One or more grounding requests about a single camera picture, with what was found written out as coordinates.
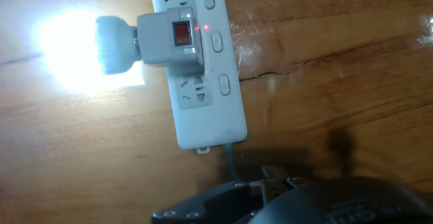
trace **power strip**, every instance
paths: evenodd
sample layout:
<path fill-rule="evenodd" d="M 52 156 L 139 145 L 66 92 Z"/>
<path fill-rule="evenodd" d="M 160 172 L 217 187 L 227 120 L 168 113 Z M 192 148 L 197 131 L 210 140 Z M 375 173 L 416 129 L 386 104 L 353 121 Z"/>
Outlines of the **power strip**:
<path fill-rule="evenodd" d="M 155 12 L 192 7 L 201 29 L 205 73 L 167 67 L 177 141 L 185 150 L 242 141 L 247 128 L 225 0 L 152 0 Z"/>

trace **table surface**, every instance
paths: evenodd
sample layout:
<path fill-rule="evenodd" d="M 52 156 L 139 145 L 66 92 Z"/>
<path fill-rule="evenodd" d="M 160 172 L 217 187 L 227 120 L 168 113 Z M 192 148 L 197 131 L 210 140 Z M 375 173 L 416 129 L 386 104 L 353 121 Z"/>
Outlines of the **table surface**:
<path fill-rule="evenodd" d="M 433 0 L 226 4 L 249 133 L 240 169 L 433 192 Z M 122 87 L 75 67 L 86 41 L 68 35 L 87 18 L 150 12 L 151 0 L 0 1 L 1 223 L 148 223 L 227 180 L 220 148 L 176 144 L 164 69 Z"/>

